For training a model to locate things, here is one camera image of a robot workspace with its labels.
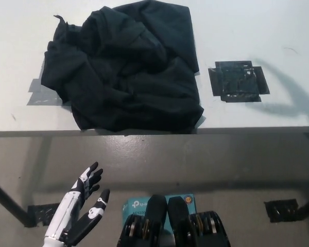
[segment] box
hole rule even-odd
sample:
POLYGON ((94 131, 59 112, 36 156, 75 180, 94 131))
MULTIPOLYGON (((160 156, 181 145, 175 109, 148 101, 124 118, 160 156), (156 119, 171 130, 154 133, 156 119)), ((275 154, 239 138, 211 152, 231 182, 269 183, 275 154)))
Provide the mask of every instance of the box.
MULTIPOLYGON (((167 203, 169 198, 171 197, 182 197, 187 204, 189 209, 189 214, 196 213, 196 206, 195 206, 195 197, 193 194, 183 194, 183 195, 169 195, 165 196, 167 203)), ((145 209, 148 204, 150 197, 136 197, 130 198, 123 206, 123 226, 126 222, 126 219, 129 215, 145 215, 145 209)), ((168 215, 166 216, 166 221, 163 230, 163 236, 160 239, 160 246, 174 246, 174 233, 169 223, 168 215)))

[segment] black cloth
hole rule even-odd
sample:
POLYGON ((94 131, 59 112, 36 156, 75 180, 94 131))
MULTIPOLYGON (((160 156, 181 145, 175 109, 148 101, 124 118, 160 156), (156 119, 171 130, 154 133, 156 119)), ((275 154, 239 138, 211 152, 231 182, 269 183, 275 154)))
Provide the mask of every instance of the black cloth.
POLYGON ((41 84, 70 101, 80 129, 184 131, 201 117, 188 7, 103 7, 81 27, 60 16, 41 84))

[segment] gray floor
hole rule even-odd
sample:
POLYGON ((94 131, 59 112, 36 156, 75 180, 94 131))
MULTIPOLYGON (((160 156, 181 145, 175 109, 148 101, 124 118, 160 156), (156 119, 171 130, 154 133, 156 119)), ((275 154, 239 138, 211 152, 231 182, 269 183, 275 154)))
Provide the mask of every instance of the gray floor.
MULTIPOLYGON (((176 192, 193 192, 198 211, 217 211, 233 247, 309 246, 309 219, 271 224, 263 204, 309 199, 302 134, 0 138, 0 185, 24 207, 59 202, 94 161, 112 193, 80 247, 116 245, 129 197, 176 192)), ((22 227, 0 206, 0 246, 42 246, 45 231, 22 227)))

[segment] white table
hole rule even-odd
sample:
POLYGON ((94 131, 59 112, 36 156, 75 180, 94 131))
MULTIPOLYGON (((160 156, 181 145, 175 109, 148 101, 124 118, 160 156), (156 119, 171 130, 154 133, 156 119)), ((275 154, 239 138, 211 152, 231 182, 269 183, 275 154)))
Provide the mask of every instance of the white table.
MULTIPOLYGON (((28 105, 59 14, 81 25, 94 10, 129 0, 0 1, 0 137, 151 134, 81 132, 59 105, 28 105)), ((309 0, 165 0, 189 6, 204 108, 197 133, 309 132, 309 0), (225 103, 212 94, 208 68, 215 61, 251 60, 261 66, 269 95, 262 102, 225 103)))

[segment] robotic hand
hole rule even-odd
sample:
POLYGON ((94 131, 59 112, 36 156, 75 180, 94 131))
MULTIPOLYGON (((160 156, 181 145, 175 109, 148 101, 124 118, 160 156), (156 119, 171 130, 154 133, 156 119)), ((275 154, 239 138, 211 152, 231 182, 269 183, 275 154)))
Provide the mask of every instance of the robotic hand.
POLYGON ((79 220, 79 212, 89 196, 99 189, 103 169, 95 162, 78 178, 65 194, 47 229, 43 247, 76 246, 100 221, 107 206, 110 191, 105 189, 94 206, 79 220))

